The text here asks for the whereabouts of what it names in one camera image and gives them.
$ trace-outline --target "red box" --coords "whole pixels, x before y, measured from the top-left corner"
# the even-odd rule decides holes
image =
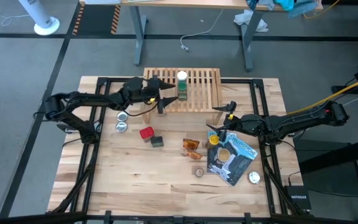
[[[154,137],[154,130],[152,127],[147,127],[145,129],[140,130],[139,132],[144,142],[148,142],[150,141],[151,137]]]

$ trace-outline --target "wooden table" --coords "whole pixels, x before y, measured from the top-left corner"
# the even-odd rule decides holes
[[[97,79],[82,77],[78,90],[94,92]],[[286,114],[278,79],[264,78],[263,81],[270,115]],[[113,83],[110,92],[118,90],[121,85]],[[223,83],[222,88],[224,104],[231,100],[237,102],[236,116],[253,113],[249,85]],[[74,114],[89,119],[90,110],[81,107]],[[136,104],[129,111],[135,113],[139,110],[140,104]],[[211,124],[211,117],[201,113],[171,113],[153,119],[151,126],[158,136],[163,136],[164,147],[152,148],[150,143],[144,143],[140,138],[139,130],[148,126],[141,116],[130,117],[128,130],[117,133],[117,111],[106,110],[105,115],[88,214],[104,215],[105,210],[111,210],[113,215],[243,217],[244,212],[249,212],[252,217],[270,216],[260,155],[234,187],[215,174],[205,174],[201,178],[193,175],[196,168],[206,168],[206,156],[194,161],[181,155],[183,138],[206,140],[208,127],[205,124]],[[257,138],[241,133],[237,135],[259,151]],[[66,141],[76,138],[77,134],[69,134]],[[291,138],[285,140],[293,143]],[[63,148],[49,210],[55,208],[74,186],[82,146],[77,141]],[[206,155],[206,149],[202,147],[198,152]],[[296,152],[287,144],[279,144],[277,157],[284,185],[289,174],[299,171]],[[248,181],[245,175],[250,171],[261,175],[259,184]],[[302,185],[301,175],[292,175],[291,182]],[[280,212],[273,184],[272,188],[276,212]],[[83,192],[84,187],[80,192],[80,203]]]
[[[79,0],[81,4],[86,4],[85,0]],[[319,6],[316,8],[317,11],[323,10],[321,0]],[[132,2],[128,0],[122,0],[121,5],[129,6],[131,11],[132,21],[134,23],[136,45],[135,45],[135,59],[134,64],[140,64],[140,56],[142,54],[142,46],[145,35],[147,16],[140,16],[139,6],[156,6],[156,7],[202,7],[202,8],[218,8],[218,9],[249,9],[246,0],[161,0],[161,1],[148,1],[148,2]],[[251,72],[253,69],[252,65],[252,54],[250,43],[256,32],[256,28],[259,21],[265,12],[269,9],[266,6],[257,5],[252,15],[249,25],[241,25],[241,36],[242,36],[242,50],[244,53],[244,61],[246,65],[246,72]],[[284,11],[283,8],[276,4],[274,11]]]

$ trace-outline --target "yellow lid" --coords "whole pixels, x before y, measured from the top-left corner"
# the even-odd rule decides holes
[[[217,145],[219,144],[219,137],[215,134],[211,135],[209,137],[209,143],[212,144],[212,145]]]

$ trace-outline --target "blue magazine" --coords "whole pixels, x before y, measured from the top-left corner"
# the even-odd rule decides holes
[[[216,133],[209,131],[208,137],[212,134]],[[224,163],[216,159],[220,147],[230,152],[229,160]],[[231,186],[235,186],[257,155],[258,152],[239,139],[235,133],[228,133],[224,142],[208,150],[207,166],[211,172],[219,175]]]

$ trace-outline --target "white bag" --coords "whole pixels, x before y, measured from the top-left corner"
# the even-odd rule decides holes
[[[254,12],[252,12],[252,10],[246,9],[244,10],[244,13],[234,16],[234,22],[239,26],[241,26],[242,24],[247,24],[248,26],[249,21],[251,21],[251,17],[253,13]],[[267,23],[263,19],[261,19],[259,21],[258,28],[256,28],[256,32],[267,32],[267,31],[269,31],[269,29],[267,28]]]

